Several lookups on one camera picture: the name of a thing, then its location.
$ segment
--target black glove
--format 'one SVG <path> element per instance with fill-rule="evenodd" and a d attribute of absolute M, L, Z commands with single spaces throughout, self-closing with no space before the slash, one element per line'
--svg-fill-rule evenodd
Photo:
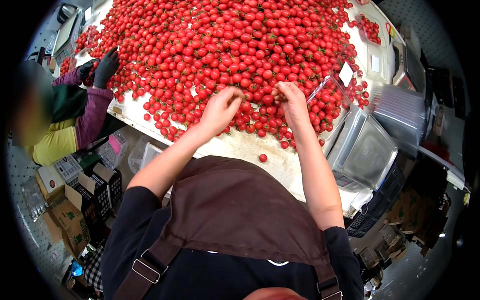
<path fill-rule="evenodd" d="M 107 83 L 110 78 L 115 74 L 120 66 L 117 47 L 112 48 L 109 52 L 105 54 L 98 67 L 95 69 L 95 78 L 93 80 L 93 85 L 106 89 Z"/>
<path fill-rule="evenodd" d="M 80 68 L 78 68 L 78 77 L 80 78 L 81 81 L 84 81 L 85 79 L 88 78 L 88 73 L 93 67 L 93 62 L 96 60 L 100 61 L 99 59 L 93 59 L 93 60 L 87 61 L 86 63 L 81 65 Z"/>

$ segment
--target purple sleeve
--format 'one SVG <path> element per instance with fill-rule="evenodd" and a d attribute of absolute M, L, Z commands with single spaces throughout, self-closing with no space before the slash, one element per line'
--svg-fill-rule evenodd
<path fill-rule="evenodd" d="M 78 149 L 84 149 L 95 141 L 105 121 L 108 105 L 113 99 L 113 92 L 110 89 L 89 88 L 87 94 L 85 113 L 78 117 L 75 127 Z"/>
<path fill-rule="evenodd" d="M 73 71 L 68 72 L 65 75 L 62 75 L 59 78 L 55 79 L 52 83 L 52 86 L 56 86 L 57 84 L 81 85 L 82 81 L 78 76 L 79 68 L 80 67 L 76 67 Z"/>

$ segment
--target white table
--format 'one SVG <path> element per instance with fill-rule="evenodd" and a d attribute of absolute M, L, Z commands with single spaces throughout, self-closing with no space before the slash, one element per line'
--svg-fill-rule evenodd
<path fill-rule="evenodd" d="M 100 21 L 107 14 L 109 9 L 112 6 L 113 1 L 107 0 L 105 3 L 96 8 L 96 13 L 94 17 L 93 25 L 97 25 L 97 29 L 103 27 L 100 25 Z M 354 19 L 354 15 L 357 15 L 359 11 L 365 12 L 370 16 L 376 18 L 380 24 L 380 37 L 382 39 L 382 44 L 388 45 L 388 34 L 385 29 L 385 22 L 388 22 L 387 17 L 380 11 L 380 9 L 373 3 L 360 6 L 355 1 L 352 1 L 353 8 L 348 9 L 349 18 Z M 351 39 L 350 42 L 356 46 L 358 53 L 358 60 L 362 66 L 366 66 L 367 61 L 367 47 L 360 40 L 360 35 L 358 29 L 349 28 L 347 24 L 344 24 L 342 31 L 347 31 L 350 33 Z M 397 32 L 395 40 L 403 42 L 400 37 L 400 34 Z M 390 73 L 393 74 L 393 68 L 395 64 L 395 57 L 393 48 L 389 45 L 384 48 L 388 54 L 388 66 L 390 68 Z M 91 57 L 85 52 L 82 55 L 77 55 L 77 65 L 81 65 Z M 364 76 L 369 87 L 368 91 L 376 85 L 382 84 L 377 83 L 372 80 L 369 80 Z M 161 141 L 164 144 L 171 145 L 173 142 L 164 138 L 160 134 L 160 130 L 155 128 L 155 121 L 151 118 L 149 121 L 143 119 L 143 115 L 146 111 L 143 109 L 143 103 L 148 102 L 150 94 L 146 93 L 142 97 L 138 97 L 137 101 L 133 101 L 132 92 L 127 92 L 124 94 L 125 101 L 123 103 L 118 103 L 116 100 L 113 100 L 108 107 L 108 113 L 116 117 L 117 119 L 125 122 L 127 125 L 136 128 L 137 130 L 143 132 L 144 134 Z M 113 107 L 120 108 L 122 113 L 118 114 L 112 110 Z M 183 125 L 172 122 L 178 128 L 183 128 Z M 305 195 L 303 193 L 302 187 L 302 178 L 300 171 L 300 163 L 297 154 L 294 153 L 293 149 L 282 149 L 280 143 L 271 135 L 267 135 L 264 138 L 259 138 L 256 134 L 247 134 L 245 132 L 239 132 L 237 130 L 231 130 L 231 135 L 227 136 L 225 134 L 214 137 L 211 141 L 201 146 L 197 152 L 193 155 L 195 158 L 200 158 L 208 155 L 215 156 L 225 156 L 231 158 L 240 158 L 245 161 L 254 163 L 273 177 L 275 177 L 285 188 L 292 193 L 298 200 L 305 202 Z M 268 160 L 265 163 L 261 163 L 258 160 L 260 154 L 266 154 Z M 352 217 L 356 213 L 350 204 L 355 199 L 358 193 L 351 193 L 340 190 L 340 197 L 342 200 L 342 208 L 344 216 Z"/>

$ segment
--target brown apron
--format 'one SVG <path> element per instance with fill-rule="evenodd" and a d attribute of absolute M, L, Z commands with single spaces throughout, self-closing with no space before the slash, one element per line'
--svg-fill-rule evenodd
<path fill-rule="evenodd" d="M 115 300 L 142 299 L 181 248 L 309 264 L 318 298 L 342 299 L 323 232 L 260 167 L 217 156 L 193 159 L 174 181 L 170 207 L 160 238 L 133 261 Z"/>

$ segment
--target hand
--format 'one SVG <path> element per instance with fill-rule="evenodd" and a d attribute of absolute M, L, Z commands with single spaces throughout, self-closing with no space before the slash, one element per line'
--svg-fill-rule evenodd
<path fill-rule="evenodd" d="M 97 88 L 106 89 L 110 78 L 115 74 L 120 66 L 117 47 L 113 47 L 102 58 L 95 70 L 93 85 Z"/>
<path fill-rule="evenodd" d="M 93 67 L 94 61 L 100 61 L 100 60 L 93 59 L 93 60 L 87 61 L 86 63 L 81 65 L 80 68 L 78 68 L 78 77 L 80 78 L 81 81 L 84 81 L 85 79 L 88 78 L 88 74 Z"/>
<path fill-rule="evenodd" d="M 294 83 L 278 82 L 272 91 L 272 96 L 275 99 L 275 104 L 283 109 L 287 124 L 294 131 L 294 134 L 301 131 L 305 126 L 312 127 L 305 95 Z"/>
<path fill-rule="evenodd" d="M 201 131 L 207 135 L 208 139 L 213 138 L 222 132 L 228 123 L 232 121 L 243 98 L 244 96 L 240 89 L 233 86 L 224 88 L 208 100 L 202 120 L 197 127 L 202 128 Z"/>

